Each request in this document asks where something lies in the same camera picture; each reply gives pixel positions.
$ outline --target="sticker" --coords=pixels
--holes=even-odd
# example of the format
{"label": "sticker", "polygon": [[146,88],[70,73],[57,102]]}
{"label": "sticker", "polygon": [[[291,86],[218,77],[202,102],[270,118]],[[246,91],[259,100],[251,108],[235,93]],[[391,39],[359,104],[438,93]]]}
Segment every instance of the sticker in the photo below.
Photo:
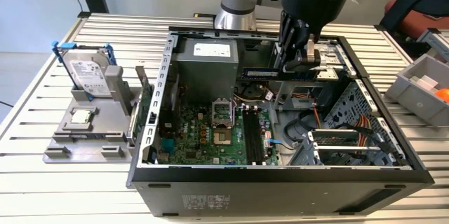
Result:
{"label": "sticker", "polygon": [[257,72],[257,71],[247,71],[246,76],[262,76],[262,77],[277,77],[277,72]]}
{"label": "sticker", "polygon": [[194,56],[230,57],[229,44],[194,44]]}
{"label": "sticker", "polygon": [[72,60],[70,61],[74,75],[78,83],[93,96],[110,95],[106,80],[101,72],[101,67],[92,61]]}
{"label": "sticker", "polygon": [[86,135],[70,135],[72,138],[86,138]]}
{"label": "sticker", "polygon": [[230,195],[182,195],[185,209],[227,209]]}
{"label": "sticker", "polygon": [[266,95],[265,95],[265,100],[270,101],[273,98],[273,92],[267,91]]}

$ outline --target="gray plastic tray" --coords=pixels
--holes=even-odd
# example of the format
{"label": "gray plastic tray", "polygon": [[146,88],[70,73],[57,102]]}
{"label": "gray plastic tray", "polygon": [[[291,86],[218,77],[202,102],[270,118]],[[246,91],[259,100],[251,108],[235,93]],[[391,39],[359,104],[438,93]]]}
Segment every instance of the gray plastic tray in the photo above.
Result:
{"label": "gray plastic tray", "polygon": [[423,55],[398,74],[386,96],[397,101],[433,126],[449,126],[449,104],[431,91],[410,80],[430,77],[438,82],[435,89],[449,88],[449,66]]}

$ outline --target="metal table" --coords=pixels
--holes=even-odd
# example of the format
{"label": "metal table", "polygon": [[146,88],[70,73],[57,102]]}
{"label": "metal table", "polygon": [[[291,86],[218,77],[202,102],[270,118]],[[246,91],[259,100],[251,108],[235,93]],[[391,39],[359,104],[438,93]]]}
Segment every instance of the metal table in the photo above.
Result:
{"label": "metal table", "polygon": [[[138,85],[133,70],[143,65],[155,80],[169,26],[211,28],[209,18],[161,18],[92,14],[78,18],[65,42],[104,45],[110,42],[123,77]],[[278,22],[258,21],[257,28],[277,32]],[[373,26],[329,24],[326,35],[343,35],[383,93],[395,73],[410,63],[390,36]],[[38,71],[1,126],[0,223],[447,223],[449,128],[426,125],[398,104],[386,100],[411,145],[430,170],[435,184],[367,217],[333,219],[175,218],[151,217],[133,190],[125,188],[129,164],[46,165],[42,152],[70,101],[70,80],[52,55]]]}

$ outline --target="orange object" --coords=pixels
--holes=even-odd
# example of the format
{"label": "orange object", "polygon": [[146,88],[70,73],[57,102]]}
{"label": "orange object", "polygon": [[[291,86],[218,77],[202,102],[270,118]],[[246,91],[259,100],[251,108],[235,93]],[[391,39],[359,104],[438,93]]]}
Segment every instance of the orange object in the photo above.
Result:
{"label": "orange object", "polygon": [[434,95],[437,95],[445,102],[449,102],[449,89],[441,89],[434,92]]}

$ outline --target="wire bundle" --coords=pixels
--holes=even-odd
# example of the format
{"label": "wire bundle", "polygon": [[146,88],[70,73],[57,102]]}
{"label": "wire bundle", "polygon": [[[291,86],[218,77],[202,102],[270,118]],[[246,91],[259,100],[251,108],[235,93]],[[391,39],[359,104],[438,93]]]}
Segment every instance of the wire bundle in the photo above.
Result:
{"label": "wire bundle", "polygon": [[[362,128],[369,128],[369,129],[371,128],[371,122],[369,121],[366,116],[359,115],[355,127],[362,127]],[[366,145],[366,139],[367,137],[363,134],[358,133],[358,144],[357,144],[358,147],[363,147]]]}

